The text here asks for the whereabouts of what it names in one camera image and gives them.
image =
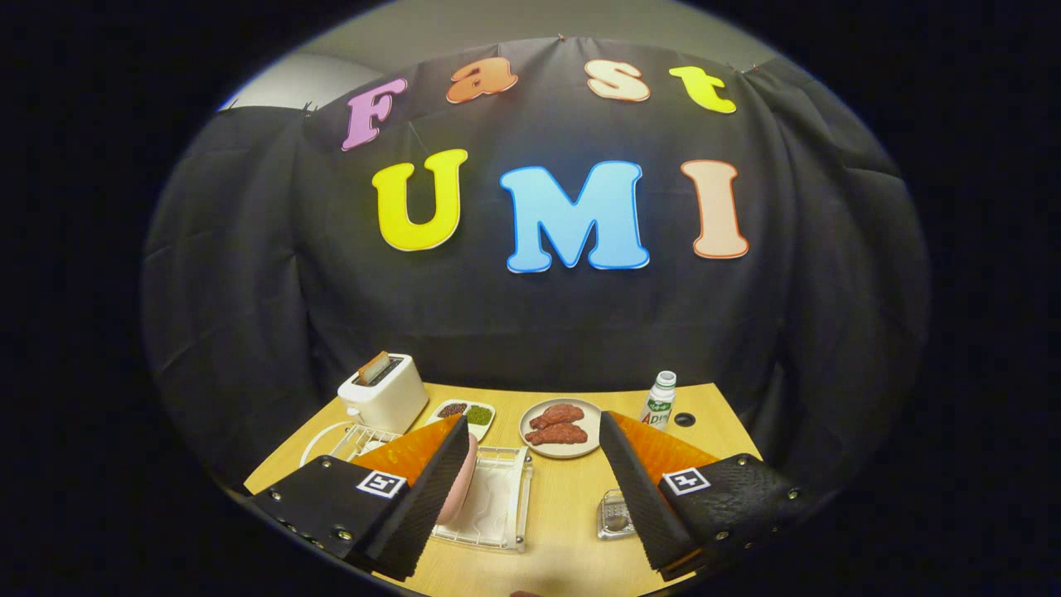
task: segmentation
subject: black cloth backdrop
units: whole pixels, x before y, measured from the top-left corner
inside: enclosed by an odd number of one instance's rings
[[[450,76],[490,56],[507,91],[450,104]],[[627,62],[643,102],[587,86],[591,59]],[[671,68],[721,78],[733,113],[697,105]],[[347,101],[404,77],[379,136],[349,152]],[[431,154],[465,148],[460,223],[440,246],[383,240],[371,185],[416,168],[410,218],[434,210]],[[691,159],[733,180],[736,259],[692,249]],[[515,274],[505,172],[546,168],[572,199],[604,160],[641,165],[640,269]],[[145,343],[167,409],[219,477],[254,468],[380,350],[427,382],[542,391],[645,389],[664,369],[715,383],[767,462],[823,491],[880,445],[925,343],[928,259],[895,164],[857,117],[785,58],[754,70],[588,38],[492,45],[421,63],[313,112],[216,115],[174,169],[145,245]]]

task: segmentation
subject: bottle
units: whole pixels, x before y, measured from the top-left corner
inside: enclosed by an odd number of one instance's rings
[[[671,421],[671,406],[674,404],[674,387],[678,376],[672,371],[661,371],[656,376],[656,385],[648,391],[648,400],[641,411],[641,422],[662,432]]]

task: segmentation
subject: white toaster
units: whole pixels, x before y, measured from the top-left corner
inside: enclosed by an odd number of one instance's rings
[[[346,414],[363,425],[404,434],[428,405],[428,392],[413,357],[396,353],[388,357],[390,364],[369,381],[370,385],[358,384],[354,373],[338,387],[338,398],[346,405]]]

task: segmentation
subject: green powder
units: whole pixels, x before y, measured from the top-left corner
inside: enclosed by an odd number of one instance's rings
[[[486,425],[490,422],[490,419],[493,418],[493,415],[489,410],[481,406],[473,406],[469,408],[467,415],[468,423],[472,425]]]

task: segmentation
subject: pink object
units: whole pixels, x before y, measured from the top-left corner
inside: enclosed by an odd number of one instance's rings
[[[351,98],[347,102],[350,106],[350,126],[346,140],[343,141],[343,151],[350,151],[375,139],[380,129],[372,126],[372,117],[376,117],[377,122],[383,122],[390,113],[390,94],[401,93],[407,86],[404,78],[396,78]]]
[[[477,453],[479,441],[475,440],[475,436],[468,434],[468,456],[465,457],[465,463],[460,467],[460,472],[457,473],[457,478],[453,481],[449,495],[446,496],[446,503],[442,504],[442,509],[438,512],[436,525],[447,525],[453,522],[453,519],[456,519],[457,513],[460,512],[460,507],[464,506],[464,501],[468,497],[468,489],[471,488],[471,475],[475,472],[475,455]]]

